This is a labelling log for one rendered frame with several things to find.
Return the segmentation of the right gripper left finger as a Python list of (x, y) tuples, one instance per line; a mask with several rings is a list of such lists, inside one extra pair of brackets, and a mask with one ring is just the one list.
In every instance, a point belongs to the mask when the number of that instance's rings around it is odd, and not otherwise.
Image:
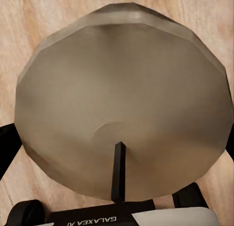
[(0, 127), (0, 180), (13, 161), (22, 142), (14, 123)]

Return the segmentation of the pillar candle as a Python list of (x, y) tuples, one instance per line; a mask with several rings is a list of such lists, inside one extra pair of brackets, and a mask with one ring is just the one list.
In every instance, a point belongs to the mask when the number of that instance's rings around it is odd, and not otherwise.
[(233, 124), (225, 66), (193, 30), (135, 2), (42, 39), (17, 80), (26, 154), (50, 179), (117, 205), (202, 178)]

